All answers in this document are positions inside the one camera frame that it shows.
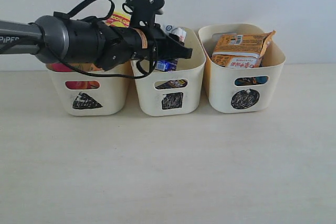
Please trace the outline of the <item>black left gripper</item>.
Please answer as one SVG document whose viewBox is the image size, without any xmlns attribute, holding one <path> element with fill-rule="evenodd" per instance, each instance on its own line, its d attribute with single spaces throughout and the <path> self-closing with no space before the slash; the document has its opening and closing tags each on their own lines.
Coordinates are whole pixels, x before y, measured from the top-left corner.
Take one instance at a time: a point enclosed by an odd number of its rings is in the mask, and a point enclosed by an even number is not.
<svg viewBox="0 0 336 224">
<path fill-rule="evenodd" d="M 153 28 L 123 28 L 123 61 L 190 59 L 192 53 L 178 35 L 167 35 L 159 24 Z"/>
</svg>

